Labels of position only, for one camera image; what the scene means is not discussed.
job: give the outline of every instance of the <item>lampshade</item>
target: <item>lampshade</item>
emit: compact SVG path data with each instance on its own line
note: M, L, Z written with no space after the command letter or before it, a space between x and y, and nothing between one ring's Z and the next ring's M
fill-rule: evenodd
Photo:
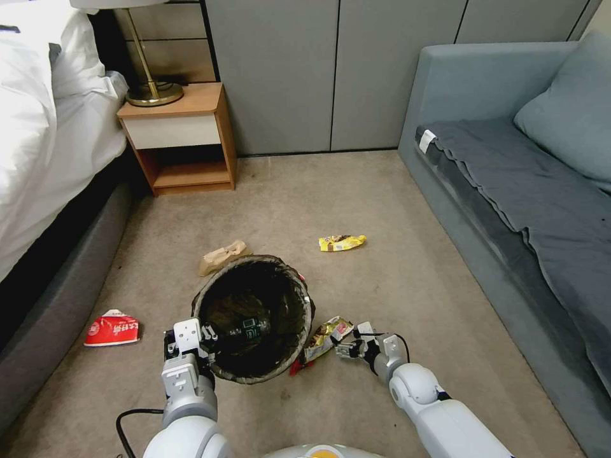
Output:
M135 8L165 3L167 0L70 0L73 8L112 10L114 8Z

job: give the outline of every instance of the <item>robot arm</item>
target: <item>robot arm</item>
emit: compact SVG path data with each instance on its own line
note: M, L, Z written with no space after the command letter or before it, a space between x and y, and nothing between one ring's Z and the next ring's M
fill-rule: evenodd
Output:
M209 326L197 318L181 321L166 331L163 429L144 451L144 458L228 458L227 439L217 420L214 375L209 365L214 354L206 351L217 340Z
M337 345L336 353L369 364L414 423L432 458L512 457L467 406L446 393L433 372L409 362L407 344L399 336L376 333L366 321L356 327L355 337Z
M400 336L376 333L365 322L356 327L355 337L354 342L337 342L336 353L369 364L372 372L389 387L395 404L414 423L432 458L512 457L463 403L450 398L429 369L409 362L407 344ZM149 442L144 458L232 456L216 423L214 376L209 369L216 340L214 330L202 327L196 318L176 323L172 331L166 332L162 380L167 401L163 430ZM334 450L336 457L374 456L362 450L344 447L340 451L326 445L307 451L303 447L287 448L268 456L314 456L323 448Z

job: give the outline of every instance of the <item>nightstand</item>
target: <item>nightstand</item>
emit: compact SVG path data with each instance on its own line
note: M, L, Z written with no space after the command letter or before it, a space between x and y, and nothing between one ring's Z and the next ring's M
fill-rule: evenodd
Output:
M155 196L235 189L234 136L222 83L185 86L159 107L125 103L117 113Z

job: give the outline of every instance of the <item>dark gray throw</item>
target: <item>dark gray throw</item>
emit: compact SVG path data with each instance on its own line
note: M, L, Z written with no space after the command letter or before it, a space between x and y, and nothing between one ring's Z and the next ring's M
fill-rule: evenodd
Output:
M433 143L501 220L522 233L611 394L611 197L510 120L427 124Z

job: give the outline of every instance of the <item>sofa armrest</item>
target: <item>sofa armrest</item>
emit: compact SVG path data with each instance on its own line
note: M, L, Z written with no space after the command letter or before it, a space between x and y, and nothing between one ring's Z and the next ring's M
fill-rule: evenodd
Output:
M399 151L433 121L514 116L550 84L577 42L427 46L420 51Z

